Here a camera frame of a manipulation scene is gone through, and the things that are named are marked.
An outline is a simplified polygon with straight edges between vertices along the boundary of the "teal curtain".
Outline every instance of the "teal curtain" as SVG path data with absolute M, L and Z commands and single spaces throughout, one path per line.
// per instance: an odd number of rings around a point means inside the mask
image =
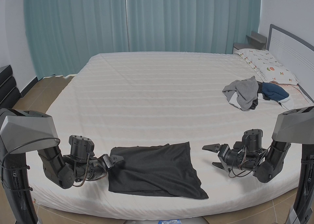
M 79 72 L 91 56 L 129 51 L 126 0 L 24 0 L 38 79 Z
M 128 0 L 130 51 L 232 53 L 257 31 L 261 0 Z

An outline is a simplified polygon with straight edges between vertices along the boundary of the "floral pillowcase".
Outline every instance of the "floral pillowcase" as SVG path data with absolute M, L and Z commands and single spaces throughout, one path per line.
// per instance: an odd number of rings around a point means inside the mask
M 298 80 L 268 50 L 240 49 L 239 54 L 264 82 L 297 85 Z

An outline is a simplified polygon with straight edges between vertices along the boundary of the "white bedding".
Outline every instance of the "white bedding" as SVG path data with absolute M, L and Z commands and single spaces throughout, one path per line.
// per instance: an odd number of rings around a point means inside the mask
M 189 141 L 192 165 L 209 199 L 112 193 L 107 178 L 63 190 L 45 178 L 36 152 L 27 153 L 32 196 L 40 204 L 69 212 L 168 220 L 243 209 L 295 188 L 300 174 L 299 144 L 292 144 L 282 172 L 267 184 L 251 174 L 228 178 L 225 171 L 211 165 L 218 162 L 217 154 L 202 150 L 203 145 L 215 143 L 232 147 L 252 128 L 264 131 L 263 147 L 270 145 L 277 115 L 284 109 L 270 101 L 243 112 L 228 104 L 222 94 L 225 85 L 253 75 L 238 55 L 128 52 L 92 57 L 47 111 L 53 116 L 62 154 L 70 152 L 72 134 L 91 138 L 97 157 L 109 154 L 113 147 Z

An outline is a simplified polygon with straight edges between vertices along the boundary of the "brown floor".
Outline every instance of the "brown floor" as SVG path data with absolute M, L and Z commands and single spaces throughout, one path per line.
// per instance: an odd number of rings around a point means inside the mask
M 40 80 L 27 94 L 21 98 L 14 109 L 36 110 L 46 112 L 59 93 L 71 81 L 72 77 L 50 77 Z M 296 197 L 296 189 L 293 189 L 280 197 L 258 206 L 230 213 L 204 216 L 210 224 L 271 224 L 277 222 L 283 224 L 287 218 L 289 208 Z M 124 220 L 101 218 L 74 214 L 51 209 L 35 204 L 37 214 L 44 224 L 123 224 Z M 14 224 L 15 219 L 3 188 L 0 186 L 0 224 Z M 308 224 L 314 224 L 312 217 Z

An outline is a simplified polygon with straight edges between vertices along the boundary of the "headboard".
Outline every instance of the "headboard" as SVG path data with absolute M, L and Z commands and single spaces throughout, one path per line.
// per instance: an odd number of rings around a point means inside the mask
M 276 59 L 289 69 L 299 81 L 302 91 L 314 99 L 314 46 L 273 24 L 267 42 Z

